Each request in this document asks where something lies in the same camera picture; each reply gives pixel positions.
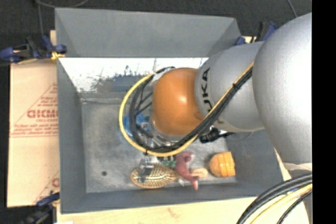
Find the blue object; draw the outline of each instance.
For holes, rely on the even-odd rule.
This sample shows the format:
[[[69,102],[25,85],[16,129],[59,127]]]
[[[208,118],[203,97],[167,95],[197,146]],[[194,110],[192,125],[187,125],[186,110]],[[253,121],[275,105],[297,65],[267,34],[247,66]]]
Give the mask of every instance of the blue object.
[[[53,52],[64,55],[67,47],[63,44],[53,46],[47,36],[42,36],[42,45],[36,45],[28,37],[25,42],[17,47],[9,47],[0,51],[0,58],[10,63],[18,63],[29,59],[48,59]]]
[[[268,24],[269,24],[268,30],[267,30],[266,34],[264,35],[264,37],[262,38],[263,41],[265,41],[267,38],[269,38],[270,35],[272,35],[275,32],[275,30],[278,29],[278,27],[275,25],[275,23],[268,22]]]
[[[124,129],[125,129],[126,133],[128,134],[128,136],[132,140],[134,140],[133,134],[131,133],[131,129],[130,129],[130,121],[129,121],[129,115],[128,114],[124,117],[122,123],[124,125]],[[143,123],[148,123],[148,120],[146,120],[145,116],[142,113],[139,113],[138,116],[135,118],[135,123],[137,125],[142,125]]]
[[[56,201],[56,200],[59,200],[60,198],[60,195],[59,193],[54,193],[54,194],[51,194],[49,195],[48,197],[45,197],[43,198],[42,200],[38,201],[36,203],[36,206],[37,207],[43,207],[43,206],[46,206],[48,204],[51,204],[52,202]]]
[[[246,39],[242,36],[239,36],[233,46],[238,46],[246,43]]]

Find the black cable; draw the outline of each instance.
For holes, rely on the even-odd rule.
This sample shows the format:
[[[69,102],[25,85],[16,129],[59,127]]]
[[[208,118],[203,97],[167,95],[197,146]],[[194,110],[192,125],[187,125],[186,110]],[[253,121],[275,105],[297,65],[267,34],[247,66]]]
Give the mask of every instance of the black cable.
[[[168,68],[161,69],[159,72],[163,72]],[[190,141],[195,136],[200,136],[207,132],[209,128],[213,125],[215,120],[219,117],[219,115],[222,113],[224,108],[228,105],[229,101],[233,98],[235,93],[241,88],[241,86],[252,76],[252,70],[253,66],[250,67],[243,75],[242,77],[233,84],[233,87],[228,91],[228,93],[225,95],[225,97],[221,100],[221,102],[218,104],[218,106],[213,110],[211,115],[207,116],[194,130],[192,130],[190,133],[188,133],[185,137],[183,137],[181,140],[177,141],[171,146],[165,146],[162,145],[160,147],[155,148],[149,148],[146,147],[146,149],[151,151],[156,151],[160,153],[167,153],[173,150],[176,150],[180,148],[182,145],[184,145],[186,142]],[[154,74],[150,76],[141,86],[137,88],[137,90],[134,93],[134,96],[131,100],[130,109],[129,109],[129,123],[130,123],[130,131],[133,134],[133,137],[137,143],[141,143],[138,130],[136,127],[135,122],[135,104],[137,102],[137,99],[140,95],[140,93],[143,91],[145,86],[153,79]]]
[[[256,212],[260,207],[273,200],[274,198],[286,194],[287,192],[302,188],[308,184],[312,183],[312,173],[295,177],[290,180],[284,181],[269,190],[262,193],[256,200],[254,200],[243,212],[241,217],[238,219],[237,224],[243,224],[254,212]]]
[[[311,178],[312,178],[312,173],[308,173],[308,174],[304,174],[298,177],[291,178],[287,181],[281,182],[278,185],[275,185],[271,187],[270,189],[268,189],[267,191],[265,191],[264,193],[260,194],[258,198],[254,200],[254,202],[257,202],[258,200],[261,200],[270,194],[276,193],[277,191],[280,191],[282,188],[290,186],[291,184],[302,182],[306,179],[311,179]]]
[[[308,191],[306,194],[303,194],[299,199],[297,199],[281,216],[281,218],[278,220],[277,224],[282,224],[282,222],[285,220],[285,218],[291,213],[294,208],[297,207],[298,204],[300,204],[303,200],[305,200],[309,195],[313,193],[313,190]]]

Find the cardboard sheet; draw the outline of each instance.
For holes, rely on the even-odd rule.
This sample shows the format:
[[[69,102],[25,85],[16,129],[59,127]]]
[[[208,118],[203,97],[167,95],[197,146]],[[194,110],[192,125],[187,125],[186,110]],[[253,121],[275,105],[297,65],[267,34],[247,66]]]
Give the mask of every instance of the cardboard sheet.
[[[56,64],[11,65],[7,206],[59,189]]]

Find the clamp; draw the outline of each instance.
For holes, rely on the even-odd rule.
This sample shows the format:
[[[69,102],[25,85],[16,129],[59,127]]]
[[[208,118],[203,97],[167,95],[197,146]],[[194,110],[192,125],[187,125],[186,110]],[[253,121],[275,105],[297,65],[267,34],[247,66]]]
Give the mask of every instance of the clamp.
[[[27,37],[23,44],[1,50],[0,58],[9,63],[19,63],[32,59],[57,59],[63,57],[66,52],[65,45],[54,46],[50,39],[43,35],[42,45],[37,45],[31,37]]]

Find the yellow cable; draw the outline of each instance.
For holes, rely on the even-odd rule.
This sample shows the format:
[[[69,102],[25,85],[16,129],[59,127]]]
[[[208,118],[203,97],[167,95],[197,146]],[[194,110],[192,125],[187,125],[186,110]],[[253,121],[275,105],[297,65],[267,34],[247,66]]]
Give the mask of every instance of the yellow cable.
[[[284,196],[283,198],[281,198],[280,200],[276,201],[274,204],[270,205],[269,207],[267,207],[265,210],[263,210],[259,215],[256,216],[256,218],[254,218],[252,220],[252,222],[250,222],[250,224],[255,224],[257,223],[258,220],[260,220],[262,217],[264,217],[265,215],[269,215],[272,212],[274,212],[276,209],[278,209],[279,207],[291,202],[294,199],[299,198],[300,196],[306,194],[307,192],[309,192],[311,189],[313,188],[313,184],[309,184],[306,185],[305,187],[302,187],[286,196]]]
[[[248,66],[248,68],[238,77],[238,79],[233,83],[237,83],[241,77],[247,73],[250,68],[252,68],[253,66],[253,62]],[[124,108],[125,108],[125,105],[126,105],[126,102],[128,100],[128,98],[130,97],[130,95],[135,91],[135,89],[140,85],[142,84],[143,82],[147,81],[147,79],[150,78],[150,76],[152,76],[152,74],[149,74],[145,77],[143,77],[142,79],[140,79],[139,81],[137,81],[132,87],[131,89],[126,93],[124,99],[122,100],[121,102],[121,105],[120,105],[120,109],[119,109],[119,126],[120,126],[120,131],[122,133],[122,135],[125,137],[125,139],[127,140],[127,142],[129,142],[132,146],[134,146],[136,149],[144,152],[144,153],[148,153],[150,155],[153,155],[153,156],[157,156],[157,157],[169,157],[169,156],[173,156],[173,155],[176,155],[178,153],[180,153],[181,151],[185,150],[191,143],[193,143],[197,136],[194,136],[193,138],[191,138],[189,141],[187,141],[185,144],[183,144],[182,146],[180,146],[178,149],[176,150],[173,150],[173,151],[169,151],[169,152],[165,152],[165,153],[161,153],[161,152],[154,152],[154,151],[151,151],[151,150],[147,150],[146,148],[138,145],[135,141],[133,141],[128,135],[127,135],[127,132],[124,128],[124,125],[123,125],[123,111],[124,111]],[[214,107],[210,110],[210,112],[206,115],[205,119],[211,115],[211,113],[219,106],[220,102],[226,97],[226,95],[229,93],[229,91],[234,87],[233,84],[228,88],[228,90],[223,94],[223,96],[221,97],[221,99],[214,105]]]

